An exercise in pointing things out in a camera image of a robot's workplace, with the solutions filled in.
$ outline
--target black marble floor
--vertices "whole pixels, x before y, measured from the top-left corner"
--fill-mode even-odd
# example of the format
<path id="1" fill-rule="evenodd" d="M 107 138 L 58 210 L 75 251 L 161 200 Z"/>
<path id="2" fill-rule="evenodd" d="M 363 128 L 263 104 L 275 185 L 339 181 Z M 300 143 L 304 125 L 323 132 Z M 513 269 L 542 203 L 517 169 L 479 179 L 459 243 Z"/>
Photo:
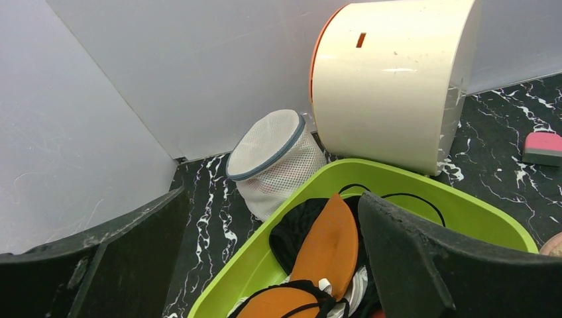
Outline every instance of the black marble floor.
<path id="1" fill-rule="evenodd" d="M 520 162 L 523 141 L 534 131 L 562 134 L 562 75 L 467 98 L 451 154 L 435 179 L 507 212 L 542 246 L 562 231 L 562 168 Z M 163 317 L 186 317 L 260 226 L 225 176 L 227 158 L 178 166 L 172 189 L 185 185 L 192 210 Z"/>

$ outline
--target laundry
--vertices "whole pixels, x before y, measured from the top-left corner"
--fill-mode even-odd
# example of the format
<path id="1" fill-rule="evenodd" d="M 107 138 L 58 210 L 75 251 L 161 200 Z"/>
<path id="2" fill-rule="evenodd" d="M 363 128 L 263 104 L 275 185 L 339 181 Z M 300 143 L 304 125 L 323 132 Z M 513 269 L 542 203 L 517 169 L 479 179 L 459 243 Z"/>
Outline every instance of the laundry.
<path id="1" fill-rule="evenodd" d="M 368 189 L 362 185 L 352 184 L 344 187 L 339 193 L 343 193 L 345 190 L 354 186 L 363 187 L 368 191 Z M 359 273 L 361 268 L 366 268 L 368 276 L 365 296 L 362 297 L 357 309 L 351 312 L 352 315 L 350 317 L 366 318 L 379 310 L 381 305 L 376 293 L 376 286 L 371 274 L 363 236 L 361 235 L 361 229 L 359 227 L 357 206 L 360 198 L 360 195 L 354 195 L 343 201 L 351 210 L 358 230 L 359 251 L 357 254 L 355 272 Z M 311 230 L 312 225 L 327 202 L 328 198 L 309 199 L 287 212 L 283 219 L 271 230 L 269 245 L 273 255 L 275 255 L 285 273 L 290 274 L 292 272 L 297 254 Z"/>
<path id="2" fill-rule="evenodd" d="M 357 310 L 361 303 L 361 300 L 365 296 L 365 291 L 367 289 L 368 283 L 367 272 L 367 268 L 360 268 L 353 276 L 353 279 L 351 280 L 351 283 L 347 288 L 345 295 L 343 296 L 347 300 L 347 302 L 349 302 L 349 315 L 351 317 L 353 317 L 352 314 Z M 287 276 L 287 278 L 285 278 L 280 284 L 288 283 L 290 281 L 290 278 L 291 276 Z M 249 297 L 242 297 L 240 300 L 238 300 L 228 313 L 227 317 L 230 317 L 230 315 L 232 315 L 232 313 L 234 313 L 234 311 L 238 307 L 240 307 L 240 305 L 242 305 L 248 298 Z M 345 304 L 339 303 L 328 313 L 327 318 L 342 318 L 344 310 Z"/>
<path id="3" fill-rule="evenodd" d="M 230 318 L 331 317 L 338 305 L 343 310 L 338 309 L 336 317 L 349 317 L 349 299 L 363 296 L 362 280 L 352 282 L 358 253 L 365 253 L 363 246 L 359 248 L 357 213 L 352 213 L 338 193 L 319 210 L 291 264 L 290 281 L 254 293 L 231 312 Z"/>

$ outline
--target gray trim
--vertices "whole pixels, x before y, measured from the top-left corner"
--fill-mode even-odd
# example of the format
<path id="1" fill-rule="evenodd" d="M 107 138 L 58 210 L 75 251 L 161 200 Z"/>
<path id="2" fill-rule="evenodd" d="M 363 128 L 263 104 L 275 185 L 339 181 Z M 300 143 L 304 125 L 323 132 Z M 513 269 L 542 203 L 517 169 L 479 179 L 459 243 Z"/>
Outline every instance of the gray trim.
<path id="1" fill-rule="evenodd" d="M 544 150 L 527 148 L 523 151 L 522 162 L 528 164 L 542 164 L 545 166 L 562 166 L 562 152 L 556 150 Z"/>
<path id="2" fill-rule="evenodd" d="M 235 174 L 235 175 L 231 175 L 231 174 L 228 173 L 228 167 L 229 167 L 229 164 L 230 164 L 230 159 L 232 158 L 232 157 L 229 157 L 228 160 L 227 160 L 227 166 L 226 166 L 227 177 L 230 180 L 233 180 L 233 181 L 247 180 L 247 179 L 261 173 L 265 169 L 271 167 L 271 165 L 273 165 L 275 162 L 277 162 L 277 160 L 279 160 L 281 157 L 283 157 L 283 155 L 285 155 L 287 153 L 287 151 L 289 151 L 289 149 L 291 149 L 291 147 L 293 147 L 293 145 L 295 145 L 295 142 L 299 139 L 300 135 L 304 131 L 304 126 L 305 126 L 304 117 L 302 117 L 302 115 L 300 115 L 299 113 L 297 113 L 297 116 L 299 118 L 299 123 L 298 123 L 297 128 L 293 132 L 293 135 L 289 138 L 289 140 L 287 140 L 285 145 L 283 145 L 283 147 L 281 147 L 281 149 L 278 152 L 276 152 L 273 156 L 271 156 L 269 159 L 267 159 L 263 164 L 253 168 L 252 170 L 250 170 L 248 172 L 245 172 L 243 174 Z"/>

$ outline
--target orange rim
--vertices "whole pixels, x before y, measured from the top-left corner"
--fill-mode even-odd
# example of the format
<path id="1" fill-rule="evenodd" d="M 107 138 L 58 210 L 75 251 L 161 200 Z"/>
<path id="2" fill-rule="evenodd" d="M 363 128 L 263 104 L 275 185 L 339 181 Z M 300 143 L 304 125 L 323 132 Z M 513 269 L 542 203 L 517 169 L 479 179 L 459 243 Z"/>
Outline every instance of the orange rim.
<path id="1" fill-rule="evenodd" d="M 345 8 L 347 5 L 344 5 L 343 7 L 337 9 L 334 14 L 330 17 L 330 19 L 328 19 L 328 21 L 326 22 L 326 24 L 324 25 L 324 27 L 322 28 L 322 31 L 320 31 L 320 35 L 318 36 L 318 39 L 316 40 L 316 45 L 314 46 L 314 52 L 312 53 L 312 61 L 310 62 L 310 73 L 309 73 L 309 82 L 308 82 L 308 93 L 310 96 L 310 103 L 312 104 L 312 73 L 314 71 L 314 62 L 316 61 L 316 52 L 318 51 L 318 46 L 320 45 L 320 40 L 322 39 L 322 36 L 324 35 L 324 32 L 326 31 L 326 28 L 328 27 L 328 25 L 330 24 L 330 22 L 332 22 L 333 18 L 335 18 L 335 16 L 339 13 L 339 11 L 341 11 L 341 9 Z"/>

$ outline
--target mesh bag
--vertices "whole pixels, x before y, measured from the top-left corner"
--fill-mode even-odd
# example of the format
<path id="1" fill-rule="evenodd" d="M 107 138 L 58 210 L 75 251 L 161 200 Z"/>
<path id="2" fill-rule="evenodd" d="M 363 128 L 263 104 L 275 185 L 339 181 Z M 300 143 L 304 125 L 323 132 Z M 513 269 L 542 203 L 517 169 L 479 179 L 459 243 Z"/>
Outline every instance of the mesh bag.
<path id="1" fill-rule="evenodd" d="M 304 118 L 289 109 L 265 116 L 244 135 L 227 162 L 250 212 L 267 220 L 326 158 Z"/>

